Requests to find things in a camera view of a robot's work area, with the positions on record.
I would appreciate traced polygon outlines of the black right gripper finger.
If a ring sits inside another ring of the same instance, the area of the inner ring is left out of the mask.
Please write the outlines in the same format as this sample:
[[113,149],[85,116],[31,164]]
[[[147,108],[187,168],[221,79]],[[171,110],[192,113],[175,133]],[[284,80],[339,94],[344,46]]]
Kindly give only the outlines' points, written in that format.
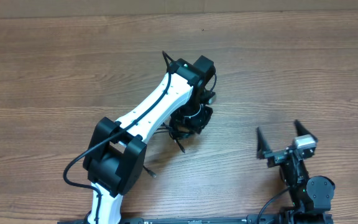
[[262,134],[261,128],[256,129],[257,133],[257,158],[265,159],[267,154],[272,153],[272,150]]
[[310,131],[308,131],[298,119],[294,120],[293,123],[295,125],[297,136],[310,135],[315,142],[318,142],[318,138]]

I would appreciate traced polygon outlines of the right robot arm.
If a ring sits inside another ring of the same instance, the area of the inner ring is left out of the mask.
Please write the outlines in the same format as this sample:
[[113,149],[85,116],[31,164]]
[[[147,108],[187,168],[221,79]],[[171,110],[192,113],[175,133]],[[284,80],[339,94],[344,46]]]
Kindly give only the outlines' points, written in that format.
[[[305,160],[314,156],[318,138],[309,132],[299,120],[293,122],[297,137],[281,151],[272,151],[260,128],[257,133],[257,158],[266,159],[267,167],[280,168],[280,178],[286,188],[273,196],[261,209],[256,223],[333,223],[331,200],[335,183],[328,177],[311,177]],[[266,208],[288,193],[292,206],[282,207],[276,215],[264,215]]]

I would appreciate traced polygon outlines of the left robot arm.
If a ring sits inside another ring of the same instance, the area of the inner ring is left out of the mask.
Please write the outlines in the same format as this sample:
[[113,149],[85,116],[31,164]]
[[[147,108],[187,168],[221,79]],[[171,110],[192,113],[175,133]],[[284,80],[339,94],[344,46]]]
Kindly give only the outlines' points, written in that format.
[[128,114],[104,117],[94,129],[83,161],[94,188],[85,223],[121,221],[123,196],[141,175],[147,143],[158,130],[179,141],[199,134],[211,119],[216,94],[206,85],[216,79],[213,61],[203,55],[195,63],[164,59],[167,72],[158,87]]

